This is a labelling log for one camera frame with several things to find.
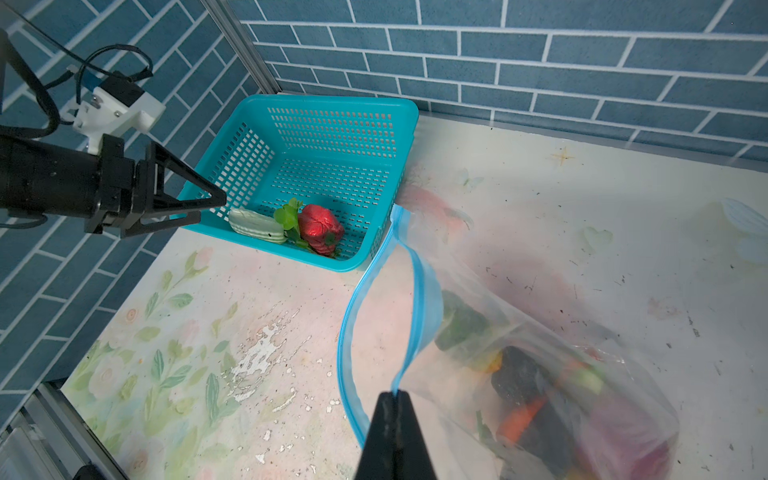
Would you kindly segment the white green toy radish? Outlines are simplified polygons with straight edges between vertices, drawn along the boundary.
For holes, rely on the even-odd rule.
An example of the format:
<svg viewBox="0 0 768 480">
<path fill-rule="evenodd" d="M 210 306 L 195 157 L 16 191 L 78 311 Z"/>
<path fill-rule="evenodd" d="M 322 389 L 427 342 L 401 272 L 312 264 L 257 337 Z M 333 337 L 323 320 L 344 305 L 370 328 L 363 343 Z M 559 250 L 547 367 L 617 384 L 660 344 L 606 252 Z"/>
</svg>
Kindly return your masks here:
<svg viewBox="0 0 768 480">
<path fill-rule="evenodd" d="M 228 222 L 233 231 L 240 235 L 275 244 L 301 241 L 298 216 L 303 203 L 292 198 L 277 208 L 271 216 L 247 209 L 232 209 Z"/>
</svg>

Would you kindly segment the dark toy avocado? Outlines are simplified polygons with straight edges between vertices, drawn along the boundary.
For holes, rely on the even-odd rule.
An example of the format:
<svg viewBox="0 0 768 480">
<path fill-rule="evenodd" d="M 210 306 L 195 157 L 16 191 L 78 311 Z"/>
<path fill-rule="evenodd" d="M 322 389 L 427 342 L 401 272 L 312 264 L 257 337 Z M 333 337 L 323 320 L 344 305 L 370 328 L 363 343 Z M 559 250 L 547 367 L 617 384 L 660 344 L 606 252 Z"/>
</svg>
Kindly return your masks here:
<svg viewBox="0 0 768 480">
<path fill-rule="evenodd" d="M 551 375 L 526 352 L 508 346 L 501 352 L 501 366 L 491 375 L 491 385 L 505 405 L 520 407 L 542 394 Z"/>
</svg>

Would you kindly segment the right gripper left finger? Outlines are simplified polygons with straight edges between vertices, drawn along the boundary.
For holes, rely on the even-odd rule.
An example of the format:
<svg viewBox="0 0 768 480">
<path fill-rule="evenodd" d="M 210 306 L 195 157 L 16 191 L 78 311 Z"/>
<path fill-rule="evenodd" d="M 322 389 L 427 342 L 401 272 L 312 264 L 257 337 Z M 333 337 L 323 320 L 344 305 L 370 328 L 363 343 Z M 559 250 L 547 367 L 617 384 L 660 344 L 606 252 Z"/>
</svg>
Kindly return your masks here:
<svg viewBox="0 0 768 480">
<path fill-rule="evenodd" d="M 396 400 L 391 392 L 378 397 L 368 435 L 355 473 L 355 480 L 396 478 Z"/>
</svg>

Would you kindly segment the green yellow toy corn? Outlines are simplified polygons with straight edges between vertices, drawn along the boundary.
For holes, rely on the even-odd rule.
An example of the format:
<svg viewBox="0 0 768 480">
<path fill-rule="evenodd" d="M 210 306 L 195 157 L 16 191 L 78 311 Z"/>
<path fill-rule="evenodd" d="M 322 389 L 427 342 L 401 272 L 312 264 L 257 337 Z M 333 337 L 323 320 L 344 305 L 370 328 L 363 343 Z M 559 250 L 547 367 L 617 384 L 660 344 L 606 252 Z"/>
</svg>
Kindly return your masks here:
<svg viewBox="0 0 768 480">
<path fill-rule="evenodd" d="M 457 347 L 490 328 L 489 320 L 457 294 L 443 290 L 442 299 L 443 320 L 434 340 L 439 350 Z"/>
</svg>

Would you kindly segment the purple toy onion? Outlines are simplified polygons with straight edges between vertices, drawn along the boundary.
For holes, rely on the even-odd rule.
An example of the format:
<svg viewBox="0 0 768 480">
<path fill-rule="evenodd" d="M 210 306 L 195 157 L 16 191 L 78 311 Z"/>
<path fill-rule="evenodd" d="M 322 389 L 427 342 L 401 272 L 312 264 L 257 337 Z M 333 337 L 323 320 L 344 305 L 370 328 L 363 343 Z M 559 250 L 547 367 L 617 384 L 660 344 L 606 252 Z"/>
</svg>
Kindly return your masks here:
<svg viewBox="0 0 768 480">
<path fill-rule="evenodd" d="M 578 429 L 577 462 L 595 479 L 666 479 L 675 438 L 634 401 L 602 394 Z"/>
</svg>

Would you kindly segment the teal plastic basket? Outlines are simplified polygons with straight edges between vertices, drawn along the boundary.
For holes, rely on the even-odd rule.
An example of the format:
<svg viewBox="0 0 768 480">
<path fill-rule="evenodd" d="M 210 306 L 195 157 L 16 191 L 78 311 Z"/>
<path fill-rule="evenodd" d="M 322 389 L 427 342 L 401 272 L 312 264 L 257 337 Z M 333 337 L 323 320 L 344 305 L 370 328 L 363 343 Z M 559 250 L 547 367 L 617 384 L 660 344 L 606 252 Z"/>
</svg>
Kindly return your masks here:
<svg viewBox="0 0 768 480">
<path fill-rule="evenodd" d="M 238 104 L 197 164 L 227 195 L 191 230 L 335 272 L 363 265 L 380 244 L 419 119 L 406 99 L 254 95 Z M 344 228 L 333 256 L 249 238 L 233 209 L 267 217 L 296 200 L 331 211 Z"/>
</svg>

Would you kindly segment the red toy strawberry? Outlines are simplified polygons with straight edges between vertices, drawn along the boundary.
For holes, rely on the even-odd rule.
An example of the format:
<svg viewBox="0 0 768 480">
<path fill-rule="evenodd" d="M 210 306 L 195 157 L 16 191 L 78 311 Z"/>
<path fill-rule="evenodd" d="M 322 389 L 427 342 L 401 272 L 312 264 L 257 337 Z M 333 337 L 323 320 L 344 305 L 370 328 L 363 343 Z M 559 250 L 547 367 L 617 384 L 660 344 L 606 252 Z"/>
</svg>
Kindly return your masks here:
<svg viewBox="0 0 768 480">
<path fill-rule="evenodd" d="M 298 214 L 301 238 L 317 254 L 333 257 L 344 237 L 340 221 L 327 208 L 309 204 Z"/>
</svg>

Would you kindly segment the orange toy carrot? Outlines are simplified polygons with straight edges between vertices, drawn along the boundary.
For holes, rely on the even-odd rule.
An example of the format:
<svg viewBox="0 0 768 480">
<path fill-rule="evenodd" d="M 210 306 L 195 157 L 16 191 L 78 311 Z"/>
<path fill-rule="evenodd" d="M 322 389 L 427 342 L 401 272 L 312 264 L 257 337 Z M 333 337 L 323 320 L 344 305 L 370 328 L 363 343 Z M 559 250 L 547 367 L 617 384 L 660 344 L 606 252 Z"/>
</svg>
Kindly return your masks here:
<svg viewBox="0 0 768 480">
<path fill-rule="evenodd" d="M 523 406 L 516 407 L 497 428 L 496 439 L 505 445 L 518 444 L 538 412 L 547 403 L 546 397 L 539 396 Z"/>
</svg>

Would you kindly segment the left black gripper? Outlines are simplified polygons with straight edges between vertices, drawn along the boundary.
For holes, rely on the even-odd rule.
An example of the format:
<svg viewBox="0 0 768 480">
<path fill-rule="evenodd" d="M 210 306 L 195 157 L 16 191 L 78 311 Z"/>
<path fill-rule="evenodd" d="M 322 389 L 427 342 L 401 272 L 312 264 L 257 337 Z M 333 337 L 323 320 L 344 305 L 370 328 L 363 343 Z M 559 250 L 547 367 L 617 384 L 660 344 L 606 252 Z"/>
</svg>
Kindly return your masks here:
<svg viewBox="0 0 768 480">
<path fill-rule="evenodd" d="M 168 172 L 190 183 L 204 197 L 172 197 L 165 189 Z M 96 179 L 94 206 L 85 220 L 85 232 L 89 234 L 103 234 L 105 229 L 114 228 L 119 230 L 119 238 L 125 239 L 172 230 L 199 223 L 199 210 L 222 207 L 227 202 L 224 190 L 156 142 L 151 142 L 145 157 L 136 161 L 124 156 L 122 138 L 103 135 Z"/>
</svg>

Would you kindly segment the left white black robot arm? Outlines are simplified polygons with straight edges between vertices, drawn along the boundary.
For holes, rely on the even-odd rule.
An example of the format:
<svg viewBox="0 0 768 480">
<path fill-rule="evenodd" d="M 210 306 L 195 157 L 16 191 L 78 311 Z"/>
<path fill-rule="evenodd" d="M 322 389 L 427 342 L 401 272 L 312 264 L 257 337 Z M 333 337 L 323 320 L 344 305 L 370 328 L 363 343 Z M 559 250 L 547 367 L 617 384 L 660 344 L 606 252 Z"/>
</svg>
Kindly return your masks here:
<svg viewBox="0 0 768 480">
<path fill-rule="evenodd" d="M 132 77 L 111 72 L 88 81 L 83 68 L 67 71 L 92 97 L 77 98 L 62 115 L 49 93 L 54 85 L 40 81 L 6 34 L 1 67 L 15 71 L 47 117 L 42 128 L 1 129 L 1 207 L 12 228 L 59 215 L 83 219 L 88 234 L 117 229 L 132 237 L 197 224 L 226 204 L 220 187 L 156 142 L 143 159 L 126 157 L 123 134 L 148 133 L 165 111 Z"/>
</svg>

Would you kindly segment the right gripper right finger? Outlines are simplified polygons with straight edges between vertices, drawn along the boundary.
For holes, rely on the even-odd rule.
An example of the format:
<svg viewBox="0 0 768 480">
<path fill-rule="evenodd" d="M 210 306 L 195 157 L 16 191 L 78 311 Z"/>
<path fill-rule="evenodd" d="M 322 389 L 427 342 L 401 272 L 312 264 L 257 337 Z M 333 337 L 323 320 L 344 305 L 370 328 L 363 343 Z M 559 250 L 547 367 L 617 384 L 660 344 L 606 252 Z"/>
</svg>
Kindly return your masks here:
<svg viewBox="0 0 768 480">
<path fill-rule="evenodd" d="M 401 390 L 394 397 L 394 478 L 436 480 L 428 449 L 409 394 Z"/>
</svg>

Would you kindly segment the clear zip top bag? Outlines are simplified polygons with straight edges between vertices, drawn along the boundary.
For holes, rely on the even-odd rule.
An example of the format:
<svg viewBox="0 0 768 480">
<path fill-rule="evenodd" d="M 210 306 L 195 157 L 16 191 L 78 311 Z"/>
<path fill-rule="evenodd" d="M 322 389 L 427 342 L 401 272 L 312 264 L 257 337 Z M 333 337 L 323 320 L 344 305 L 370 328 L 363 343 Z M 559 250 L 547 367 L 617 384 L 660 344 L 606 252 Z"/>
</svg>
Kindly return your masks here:
<svg viewBox="0 0 768 480">
<path fill-rule="evenodd" d="M 616 336 L 547 326 L 391 210 L 337 349 L 358 479 L 666 479 L 677 414 Z"/>
</svg>

